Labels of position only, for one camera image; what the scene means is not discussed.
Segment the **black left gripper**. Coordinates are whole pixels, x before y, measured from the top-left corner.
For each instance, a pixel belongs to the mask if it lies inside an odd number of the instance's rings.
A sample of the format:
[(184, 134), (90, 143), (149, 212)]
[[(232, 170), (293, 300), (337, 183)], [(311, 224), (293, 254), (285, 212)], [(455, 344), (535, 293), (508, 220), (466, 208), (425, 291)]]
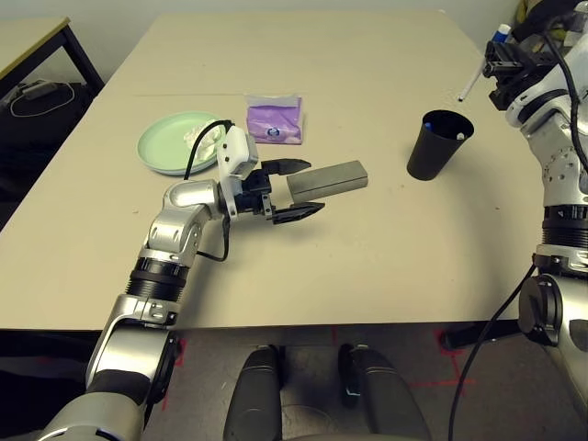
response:
[(264, 216), (273, 224), (301, 221), (325, 207), (322, 202), (301, 202), (272, 213), (270, 193), (272, 187), (268, 175), (291, 175), (311, 167), (311, 163), (292, 158), (261, 162), (261, 169), (251, 172), (241, 183), (242, 192), (235, 196), (237, 212)]

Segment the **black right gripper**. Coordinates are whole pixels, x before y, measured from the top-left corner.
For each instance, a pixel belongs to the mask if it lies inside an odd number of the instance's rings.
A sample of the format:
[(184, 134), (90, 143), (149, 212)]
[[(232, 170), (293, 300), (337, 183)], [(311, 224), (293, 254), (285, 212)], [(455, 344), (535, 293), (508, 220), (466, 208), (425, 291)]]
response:
[(552, 69), (552, 54), (527, 52), (517, 44), (489, 41), (485, 49), (484, 77), (496, 80), (489, 98), (497, 110), (506, 110), (529, 87)]

